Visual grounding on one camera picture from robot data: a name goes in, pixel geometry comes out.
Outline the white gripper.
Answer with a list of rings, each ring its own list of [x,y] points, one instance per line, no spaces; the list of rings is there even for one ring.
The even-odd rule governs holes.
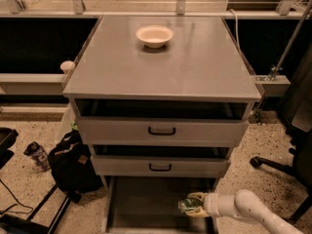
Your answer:
[[[236,213],[236,206],[233,195],[223,195],[218,193],[193,192],[187,195],[190,199],[204,201],[204,210],[187,211],[185,214],[190,217],[233,217]]]

